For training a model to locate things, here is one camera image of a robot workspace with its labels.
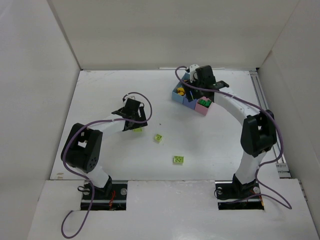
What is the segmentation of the light green curved lego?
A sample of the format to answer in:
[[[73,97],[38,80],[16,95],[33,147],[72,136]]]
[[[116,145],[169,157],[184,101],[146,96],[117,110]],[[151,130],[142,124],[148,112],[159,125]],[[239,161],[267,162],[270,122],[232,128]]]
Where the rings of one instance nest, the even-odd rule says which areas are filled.
[[[133,129],[132,131],[135,133],[140,133],[143,131],[143,129],[140,127],[140,128]]]

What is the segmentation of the dark green lego brick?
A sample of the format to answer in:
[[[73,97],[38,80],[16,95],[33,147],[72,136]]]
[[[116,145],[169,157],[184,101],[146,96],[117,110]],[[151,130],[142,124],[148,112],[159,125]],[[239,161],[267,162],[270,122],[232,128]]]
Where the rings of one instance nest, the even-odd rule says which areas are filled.
[[[212,101],[208,99],[208,100],[205,102],[204,106],[205,106],[206,108],[209,108],[210,105],[211,105],[211,103],[212,103]]]

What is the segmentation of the green lego plate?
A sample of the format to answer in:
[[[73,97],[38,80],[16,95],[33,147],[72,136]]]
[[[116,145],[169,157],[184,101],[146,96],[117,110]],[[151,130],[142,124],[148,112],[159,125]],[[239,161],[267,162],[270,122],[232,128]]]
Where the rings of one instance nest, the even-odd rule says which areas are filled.
[[[204,106],[206,104],[206,101],[204,99],[200,99],[198,101],[198,104]]]

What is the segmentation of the yellow studded lego brick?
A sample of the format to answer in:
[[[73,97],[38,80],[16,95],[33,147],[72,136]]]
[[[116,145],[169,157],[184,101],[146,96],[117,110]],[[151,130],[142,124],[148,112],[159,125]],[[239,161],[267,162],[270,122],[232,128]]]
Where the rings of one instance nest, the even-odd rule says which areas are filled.
[[[183,87],[178,87],[178,88],[176,89],[176,93],[177,93],[178,95],[180,95],[180,96],[184,96],[184,95],[186,94],[186,92],[185,92],[185,90],[184,90]]]

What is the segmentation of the light green small lego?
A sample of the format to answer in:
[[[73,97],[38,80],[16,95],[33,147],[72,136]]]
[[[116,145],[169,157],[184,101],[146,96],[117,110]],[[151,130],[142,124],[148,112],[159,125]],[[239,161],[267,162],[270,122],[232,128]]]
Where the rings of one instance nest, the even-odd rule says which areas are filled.
[[[160,142],[162,141],[162,139],[163,139],[163,136],[160,135],[160,134],[156,134],[156,135],[154,136],[154,140],[155,140],[157,143],[160,143]]]

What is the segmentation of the light green studded lego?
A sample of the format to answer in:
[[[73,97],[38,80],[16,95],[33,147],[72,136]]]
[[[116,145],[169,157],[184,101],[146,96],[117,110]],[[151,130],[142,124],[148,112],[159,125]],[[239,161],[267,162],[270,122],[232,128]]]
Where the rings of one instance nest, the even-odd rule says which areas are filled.
[[[174,165],[183,165],[184,164],[184,156],[174,155],[172,159],[172,163]]]

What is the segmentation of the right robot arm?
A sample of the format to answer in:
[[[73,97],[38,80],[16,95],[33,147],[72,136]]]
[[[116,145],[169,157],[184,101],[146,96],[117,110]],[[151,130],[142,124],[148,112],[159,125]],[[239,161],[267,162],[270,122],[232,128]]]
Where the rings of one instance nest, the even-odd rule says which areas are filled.
[[[224,108],[242,126],[240,144],[243,155],[231,182],[217,182],[219,200],[244,199],[260,192],[256,171],[266,153],[277,143],[276,128],[270,110],[260,111],[236,100],[234,91],[225,81],[217,81],[211,66],[193,64],[186,69],[189,79],[183,84],[188,101],[205,97]]]

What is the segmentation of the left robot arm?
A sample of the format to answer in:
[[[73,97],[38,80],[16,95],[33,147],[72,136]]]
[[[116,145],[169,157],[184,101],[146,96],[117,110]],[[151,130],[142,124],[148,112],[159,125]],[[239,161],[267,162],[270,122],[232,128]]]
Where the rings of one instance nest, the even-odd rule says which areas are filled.
[[[108,188],[112,178],[99,164],[103,137],[147,126],[144,104],[129,98],[122,108],[90,125],[75,123],[67,137],[61,160],[71,173],[91,181],[98,189]]]

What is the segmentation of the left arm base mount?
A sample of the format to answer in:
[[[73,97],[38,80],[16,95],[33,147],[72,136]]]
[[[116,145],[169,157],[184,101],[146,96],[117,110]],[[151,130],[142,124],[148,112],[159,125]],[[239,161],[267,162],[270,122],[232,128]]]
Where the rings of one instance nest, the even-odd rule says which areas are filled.
[[[88,210],[92,198],[92,186],[85,181],[84,185],[77,187],[81,192],[80,209]],[[104,188],[95,186],[91,211],[125,211],[127,208],[128,181],[108,181]]]

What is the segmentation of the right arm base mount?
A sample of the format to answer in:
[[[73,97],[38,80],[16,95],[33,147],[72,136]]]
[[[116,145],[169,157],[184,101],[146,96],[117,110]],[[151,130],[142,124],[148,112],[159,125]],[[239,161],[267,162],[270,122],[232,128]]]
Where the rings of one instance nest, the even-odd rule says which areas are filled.
[[[241,184],[233,175],[232,180],[215,181],[214,195],[219,210],[264,210],[259,184]]]

